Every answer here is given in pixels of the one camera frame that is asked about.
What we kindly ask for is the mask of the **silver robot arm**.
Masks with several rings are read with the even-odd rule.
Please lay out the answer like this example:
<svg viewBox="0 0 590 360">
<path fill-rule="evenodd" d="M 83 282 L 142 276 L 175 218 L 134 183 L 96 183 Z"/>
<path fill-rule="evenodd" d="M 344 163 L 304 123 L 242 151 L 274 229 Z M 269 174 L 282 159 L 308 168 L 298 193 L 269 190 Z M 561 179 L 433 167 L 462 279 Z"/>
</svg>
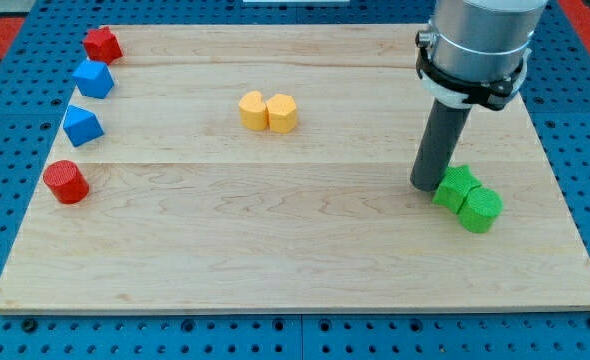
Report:
<svg viewBox="0 0 590 360">
<path fill-rule="evenodd" d="M 438 0 L 417 32 L 416 71 L 439 103 L 500 111 L 527 74 L 529 43 L 546 0 Z"/>
</svg>

